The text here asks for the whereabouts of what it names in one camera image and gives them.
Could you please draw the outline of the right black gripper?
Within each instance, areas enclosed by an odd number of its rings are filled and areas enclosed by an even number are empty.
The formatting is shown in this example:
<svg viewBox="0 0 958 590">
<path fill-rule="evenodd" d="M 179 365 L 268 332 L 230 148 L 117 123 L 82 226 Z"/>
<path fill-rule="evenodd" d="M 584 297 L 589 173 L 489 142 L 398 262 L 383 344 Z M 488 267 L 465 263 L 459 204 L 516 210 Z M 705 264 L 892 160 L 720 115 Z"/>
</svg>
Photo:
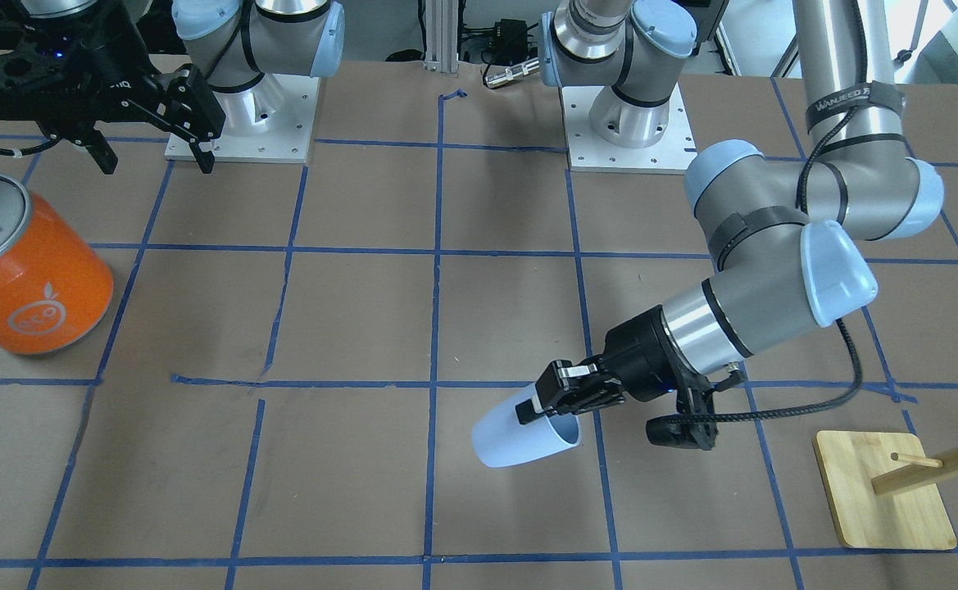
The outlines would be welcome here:
<svg viewBox="0 0 958 590">
<path fill-rule="evenodd" d="M 116 151 L 97 122 L 142 122 L 183 139 L 202 173 L 216 163 L 211 142 L 226 116 L 197 67 L 160 72 L 123 1 L 0 1 L 0 29 L 66 42 L 75 94 L 36 122 L 46 135 L 71 137 L 105 175 Z"/>
</svg>

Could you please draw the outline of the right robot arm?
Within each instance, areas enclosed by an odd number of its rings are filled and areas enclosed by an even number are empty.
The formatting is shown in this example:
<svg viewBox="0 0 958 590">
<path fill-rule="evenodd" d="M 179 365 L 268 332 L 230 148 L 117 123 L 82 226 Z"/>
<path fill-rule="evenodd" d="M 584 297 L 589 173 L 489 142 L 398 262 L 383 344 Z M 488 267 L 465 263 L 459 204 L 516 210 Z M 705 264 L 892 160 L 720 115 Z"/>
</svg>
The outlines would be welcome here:
<svg viewBox="0 0 958 590">
<path fill-rule="evenodd" d="M 170 135 L 166 157 L 303 164 L 317 93 L 343 59 L 335 1 L 172 1 L 188 63 L 163 72 L 123 1 L 0 2 L 0 120 L 33 122 L 101 172 L 118 165 L 98 129 L 144 123 Z"/>
</svg>

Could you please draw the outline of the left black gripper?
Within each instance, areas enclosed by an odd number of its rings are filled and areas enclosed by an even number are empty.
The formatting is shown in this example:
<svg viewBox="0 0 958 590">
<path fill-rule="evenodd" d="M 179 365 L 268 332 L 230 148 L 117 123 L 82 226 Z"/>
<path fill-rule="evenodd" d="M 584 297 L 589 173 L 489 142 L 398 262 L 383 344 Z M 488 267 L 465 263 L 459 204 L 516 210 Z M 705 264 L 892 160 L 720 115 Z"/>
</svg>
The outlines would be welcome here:
<svg viewBox="0 0 958 590">
<path fill-rule="evenodd" d="M 640 402 L 677 391 L 692 377 L 674 340 L 667 333 L 665 310 L 654 306 L 605 336 L 602 360 L 581 365 L 553 360 L 534 384 L 534 393 L 517 403 L 520 425 L 554 415 L 582 415 L 625 403 L 620 386 L 611 385 L 611 374 Z"/>
</svg>

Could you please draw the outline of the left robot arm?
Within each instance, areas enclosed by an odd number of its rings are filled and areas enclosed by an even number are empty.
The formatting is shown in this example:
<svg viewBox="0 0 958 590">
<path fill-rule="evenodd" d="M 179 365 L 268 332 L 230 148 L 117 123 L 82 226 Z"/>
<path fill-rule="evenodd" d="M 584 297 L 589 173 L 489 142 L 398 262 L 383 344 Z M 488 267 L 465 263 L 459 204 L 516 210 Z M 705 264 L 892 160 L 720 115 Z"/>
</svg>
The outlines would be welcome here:
<svg viewBox="0 0 958 590">
<path fill-rule="evenodd" d="M 807 415 L 841 406 L 862 384 L 809 406 L 717 414 L 715 392 L 743 381 L 738 370 L 708 377 L 869 305 L 877 284 L 857 240 L 909 238 L 934 223 L 944 186 L 910 157 L 905 94 L 895 85 L 880 1 L 796 1 L 806 89 L 803 163 L 768 161 L 743 139 L 701 151 L 683 182 L 715 275 L 611 329 L 605 350 L 578 365 L 550 363 L 509 411 L 511 424 L 580 415 L 676 392 L 677 411 L 648 429 L 672 443 L 689 427 Z"/>
</svg>

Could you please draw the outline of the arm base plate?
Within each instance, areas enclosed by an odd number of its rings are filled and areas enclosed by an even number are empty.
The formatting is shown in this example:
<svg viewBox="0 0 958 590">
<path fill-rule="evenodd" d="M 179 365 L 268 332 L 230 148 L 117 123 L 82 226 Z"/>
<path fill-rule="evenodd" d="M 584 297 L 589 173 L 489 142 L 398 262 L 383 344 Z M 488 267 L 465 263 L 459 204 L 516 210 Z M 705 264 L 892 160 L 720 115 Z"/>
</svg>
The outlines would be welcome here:
<svg viewBox="0 0 958 590">
<path fill-rule="evenodd" d="M 698 153 L 678 85 L 669 101 L 650 108 L 600 86 L 562 88 L 561 103 L 575 170 L 681 175 Z"/>
<path fill-rule="evenodd" d="M 226 123 L 211 142 L 216 161 L 306 164 L 322 81 L 268 74 L 241 93 L 217 93 Z"/>
</svg>

